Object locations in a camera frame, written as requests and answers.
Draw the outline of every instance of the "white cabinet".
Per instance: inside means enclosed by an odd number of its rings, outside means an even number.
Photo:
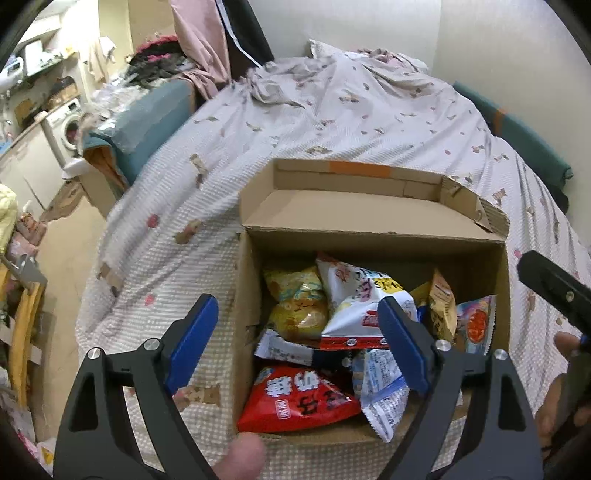
[[[17,161],[14,158],[12,151],[6,153],[0,160],[0,183],[6,185],[17,195],[19,210],[30,201],[30,212],[37,219],[41,216],[43,213],[43,207],[37,201],[25,178],[19,171]]]
[[[0,183],[16,195],[20,208],[31,202],[30,212],[39,218],[57,195],[64,180],[56,156],[41,125],[32,127],[0,157]]]
[[[31,131],[12,148],[18,169],[43,208],[48,208],[64,180],[62,171],[41,125]]]

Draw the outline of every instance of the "human thumb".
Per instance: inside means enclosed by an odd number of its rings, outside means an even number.
[[[254,433],[241,433],[213,467],[219,480],[256,480],[265,465],[265,445]]]

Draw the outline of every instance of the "white duvet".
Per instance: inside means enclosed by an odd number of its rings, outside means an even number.
[[[591,284],[589,255],[540,179],[491,135],[469,100],[409,63],[371,58],[268,63],[203,105],[154,154],[109,215],[76,326],[81,352],[96,345],[107,353],[135,349],[184,317],[201,293],[214,295],[219,324],[192,383],[219,384],[221,406],[194,402],[182,416],[207,460],[221,457],[232,434],[229,312],[241,229],[238,193],[273,157],[435,171],[500,206],[511,221],[510,354],[532,408],[540,406],[550,381],[566,369],[553,336],[570,326],[519,283],[518,257],[536,249]],[[199,159],[209,171],[200,189]],[[122,281],[117,298],[109,277],[96,278],[104,263]],[[157,464],[135,397],[128,407],[144,458]],[[452,458],[461,426],[450,429],[439,464]],[[270,443],[263,477],[372,478],[394,448]]]

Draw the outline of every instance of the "finger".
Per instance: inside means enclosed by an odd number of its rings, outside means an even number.
[[[558,332],[554,337],[554,344],[562,356],[569,360],[572,353],[579,349],[580,340],[570,333]]]
[[[564,374],[557,376],[550,384],[548,393],[544,399],[544,404],[535,414],[535,424],[538,429],[540,439],[551,436],[554,433],[554,424],[558,415],[558,402],[562,392],[562,382]]]
[[[219,480],[255,480],[265,465],[265,445],[254,433],[241,433],[213,467]]]
[[[591,405],[585,405],[579,408],[573,417],[573,423],[577,427],[586,425],[589,420],[591,420]]]

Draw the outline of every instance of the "bedsheet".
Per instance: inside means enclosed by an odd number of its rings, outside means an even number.
[[[201,293],[216,296],[219,323],[191,385],[219,386],[219,402],[191,402],[181,415],[207,460],[220,459],[232,436],[229,313],[241,230],[238,194],[274,157],[435,171],[502,208],[511,221],[510,354],[532,408],[541,405],[551,380],[566,370],[554,334],[574,330],[519,283],[517,261],[536,249],[589,285],[587,251],[540,179],[491,135],[471,101],[410,64],[366,57],[284,59],[250,70],[153,155],[100,240],[76,325],[81,355],[96,345],[107,353],[135,349],[184,317]],[[208,172],[200,188],[196,165]],[[118,279],[116,286],[109,276]],[[127,402],[140,451],[157,465],[137,399],[129,395]],[[451,460],[462,425],[451,425],[438,465]],[[262,477],[373,478],[395,447],[269,442]]]

